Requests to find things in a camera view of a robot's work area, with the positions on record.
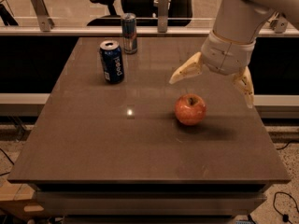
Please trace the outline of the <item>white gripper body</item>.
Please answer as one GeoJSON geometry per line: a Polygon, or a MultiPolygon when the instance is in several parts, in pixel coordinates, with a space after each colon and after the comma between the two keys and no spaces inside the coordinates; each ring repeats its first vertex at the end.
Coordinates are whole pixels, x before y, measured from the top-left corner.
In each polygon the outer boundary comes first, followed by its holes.
{"type": "Polygon", "coordinates": [[[203,64],[210,71],[231,75],[249,65],[255,42],[248,44],[236,43],[234,41],[218,37],[211,31],[201,47],[203,64]]]}

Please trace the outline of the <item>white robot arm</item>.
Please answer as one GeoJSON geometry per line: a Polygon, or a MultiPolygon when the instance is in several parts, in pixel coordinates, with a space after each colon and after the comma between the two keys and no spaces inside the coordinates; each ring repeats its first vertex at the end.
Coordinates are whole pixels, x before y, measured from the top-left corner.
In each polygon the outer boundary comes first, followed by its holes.
{"type": "Polygon", "coordinates": [[[201,50],[180,66],[169,82],[198,76],[207,67],[214,73],[231,75],[233,84],[252,107],[254,88],[248,65],[256,37],[275,13],[299,28],[299,0],[222,0],[201,50]]]}

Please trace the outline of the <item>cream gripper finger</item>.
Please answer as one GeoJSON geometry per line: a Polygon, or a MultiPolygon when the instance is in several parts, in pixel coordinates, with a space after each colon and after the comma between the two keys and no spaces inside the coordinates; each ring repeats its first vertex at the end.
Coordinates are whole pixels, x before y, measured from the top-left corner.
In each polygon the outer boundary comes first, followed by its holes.
{"type": "Polygon", "coordinates": [[[202,74],[202,53],[196,52],[182,66],[180,66],[170,77],[169,83],[175,84],[183,79],[196,77],[202,74]]]}
{"type": "Polygon", "coordinates": [[[240,68],[239,71],[233,75],[233,84],[235,88],[244,96],[247,107],[253,108],[254,87],[250,70],[247,67],[240,68]]]}

